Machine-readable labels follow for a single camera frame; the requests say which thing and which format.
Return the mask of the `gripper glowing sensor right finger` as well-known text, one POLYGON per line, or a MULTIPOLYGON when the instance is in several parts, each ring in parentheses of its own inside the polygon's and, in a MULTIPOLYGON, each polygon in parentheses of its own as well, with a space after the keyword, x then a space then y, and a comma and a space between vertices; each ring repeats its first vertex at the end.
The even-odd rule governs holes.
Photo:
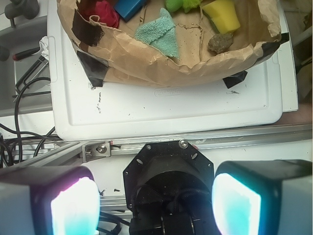
POLYGON ((216 170, 212 206, 223 235, 311 235, 313 164, 225 161, 216 170))

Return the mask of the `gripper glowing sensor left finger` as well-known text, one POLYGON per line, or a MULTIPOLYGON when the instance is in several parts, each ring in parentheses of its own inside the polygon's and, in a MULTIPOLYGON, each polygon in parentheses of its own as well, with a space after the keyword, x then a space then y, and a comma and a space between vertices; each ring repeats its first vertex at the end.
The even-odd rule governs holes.
POLYGON ((100 194, 85 166, 11 166, 0 171, 2 235, 93 235, 100 194))

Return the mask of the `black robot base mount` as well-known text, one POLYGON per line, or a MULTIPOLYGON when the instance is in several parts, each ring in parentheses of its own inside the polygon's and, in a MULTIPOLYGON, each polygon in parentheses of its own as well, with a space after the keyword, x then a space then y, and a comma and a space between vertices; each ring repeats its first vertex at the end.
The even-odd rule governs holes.
POLYGON ((217 235, 214 165, 200 151, 142 149, 123 171, 132 235, 217 235))

